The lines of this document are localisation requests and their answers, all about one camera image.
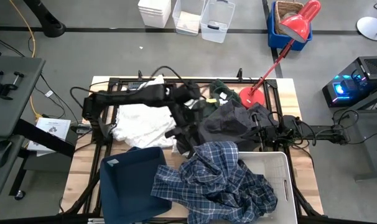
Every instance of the wooden table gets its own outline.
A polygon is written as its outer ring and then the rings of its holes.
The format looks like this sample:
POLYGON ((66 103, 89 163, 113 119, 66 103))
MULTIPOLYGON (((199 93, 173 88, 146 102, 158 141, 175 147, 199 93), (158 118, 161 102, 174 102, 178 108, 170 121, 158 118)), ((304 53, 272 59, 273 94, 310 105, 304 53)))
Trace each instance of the wooden table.
MULTIPOLYGON (((105 81, 108 81, 109 78, 111 77, 93 77, 92 83, 105 82, 105 81)), ((293 79, 280 78, 280 79, 276 79, 276 81, 278 85, 278 92, 280 96, 282 113, 301 117, 293 79)), ((246 86, 251 86, 250 84, 227 84, 227 85, 230 89, 234 89, 237 93, 239 93, 242 88, 246 86)), ((92 86, 91 90, 93 91, 107 90, 107 87, 108 87, 108 84, 103 83, 103 84, 92 86)), ((271 96, 271 101, 272 101, 272 108, 275 109, 274 100, 273 100, 274 96, 271 91, 270 91, 270 96, 271 96)), ((111 119, 111 112, 112 112, 112 108, 109 109, 109 116, 108 116, 109 119, 111 119)), ((91 136, 90 134, 88 134, 87 136, 81 138, 77 142, 77 147, 81 147, 81 146, 84 146, 85 144, 90 143, 90 140, 91 140, 91 136)), ((131 147, 125 144, 124 142, 114 141, 113 148, 111 150, 111 155, 126 152, 129 148, 131 147)), ((68 210, 74 204, 74 202, 78 199, 78 197, 82 194, 83 190, 86 188, 89 181, 89 175, 90 175, 91 165, 93 161, 94 151, 95 151, 95 145, 93 144, 93 145, 85 147, 84 149, 74 154, 71 168, 70 168, 70 173, 68 175, 67 184, 64 190, 63 200, 62 200, 62 207, 64 208, 64 210, 68 210)), ((101 150, 100 159, 103 158, 104 153, 105 153, 105 147, 103 147, 101 150)), ((169 166, 175 167, 176 169, 184 160, 180 154, 172 153, 170 149, 164 149, 164 154, 167 160, 167 164, 169 166)), ((291 149, 291 159, 294 166, 294 175, 295 175, 297 187, 302 192, 302 194, 307 199, 307 201, 313 206, 313 208, 319 213, 323 214, 319 190, 317 187, 317 182, 316 182, 314 170, 312 167, 311 159, 308 157, 307 154, 305 154, 305 152, 299 151, 296 149, 291 149)), ((98 186, 99 186, 99 183, 93 191, 90 211, 93 211, 96 204, 98 186)), ((185 218, 187 217, 187 214, 188 214, 188 210, 185 207, 177 203, 173 203, 171 210, 169 210, 168 212, 164 214, 159 215, 158 217, 159 218, 185 218)))

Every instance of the blue crate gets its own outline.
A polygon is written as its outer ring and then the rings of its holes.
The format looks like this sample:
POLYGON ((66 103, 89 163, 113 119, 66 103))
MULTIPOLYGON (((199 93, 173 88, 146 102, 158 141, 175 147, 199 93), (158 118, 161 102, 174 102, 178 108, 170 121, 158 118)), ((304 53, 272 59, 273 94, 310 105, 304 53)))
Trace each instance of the blue crate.
POLYGON ((141 222, 172 208, 171 201, 150 195, 159 165, 166 165, 160 147, 134 147, 101 161, 101 203, 106 223, 141 222))
MULTIPOLYGON (((274 47, 274 48, 279 48, 282 49, 284 48, 288 42, 291 40, 291 38, 288 35, 281 35, 281 34, 276 34, 276 31, 274 29, 274 7, 276 6, 276 2, 273 2, 271 4, 271 11, 269 14, 268 18, 268 33, 269 33, 269 38, 268 38, 268 44, 269 47, 274 47)), ((309 37, 307 38, 307 42, 311 41, 313 39, 313 32, 312 32, 312 25, 310 25, 310 33, 309 37)), ((294 44, 292 45, 291 50, 302 50, 306 43, 300 43, 298 41, 295 41, 294 44)))

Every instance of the blue fabric bin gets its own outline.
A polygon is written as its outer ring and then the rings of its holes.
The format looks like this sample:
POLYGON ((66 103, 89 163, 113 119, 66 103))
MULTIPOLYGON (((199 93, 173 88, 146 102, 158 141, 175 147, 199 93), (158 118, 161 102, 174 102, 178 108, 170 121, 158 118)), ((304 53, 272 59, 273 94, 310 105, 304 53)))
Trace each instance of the blue fabric bin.
MULTIPOLYGON (((269 39, 268 44, 269 47, 284 48, 288 42, 291 40, 291 38, 288 35, 282 35, 282 34, 276 34, 276 30, 274 29, 275 24, 275 17, 274 17, 274 7, 276 6, 276 2, 273 2, 271 4, 271 11, 268 18, 268 33, 269 33, 269 39)), ((310 25, 310 33, 309 37, 307 38, 307 41, 310 41, 313 39, 313 32, 312 32, 312 25, 310 25)), ((295 41, 292 45, 291 50, 302 50, 306 43, 300 43, 298 41, 295 41)))
POLYGON ((101 161, 101 203, 107 224, 140 222, 172 208, 172 202, 150 195, 158 165, 166 165, 160 147, 133 147, 101 161))

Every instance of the white storage container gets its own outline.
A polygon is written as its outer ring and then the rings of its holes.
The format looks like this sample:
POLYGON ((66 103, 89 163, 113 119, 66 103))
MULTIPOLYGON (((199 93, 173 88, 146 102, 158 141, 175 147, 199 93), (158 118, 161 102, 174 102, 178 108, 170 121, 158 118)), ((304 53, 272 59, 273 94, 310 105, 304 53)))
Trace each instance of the white storage container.
POLYGON ((275 211, 258 218, 255 224, 297 224, 287 156, 283 152, 239 152, 238 157, 252 173, 265 176, 278 198, 275 211))
POLYGON ((204 40, 223 43, 233 18, 235 4, 227 0, 209 0, 201 17, 204 40))
POLYGON ((177 0, 172 14, 176 32, 197 35, 205 0, 177 0))
POLYGON ((164 28, 171 11, 170 0, 140 0, 140 15, 144 25, 164 28))

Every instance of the plaid shirt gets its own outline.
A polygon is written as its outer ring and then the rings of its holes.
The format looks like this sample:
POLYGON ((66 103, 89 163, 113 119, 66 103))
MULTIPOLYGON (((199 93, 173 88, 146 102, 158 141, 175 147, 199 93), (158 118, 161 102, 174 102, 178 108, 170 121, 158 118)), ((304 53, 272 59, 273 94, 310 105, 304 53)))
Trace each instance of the plaid shirt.
POLYGON ((179 170, 159 166, 151 195, 190 210, 189 224, 229 220, 249 223, 274 211, 277 197, 263 175, 238 160, 233 142, 207 142, 179 170))

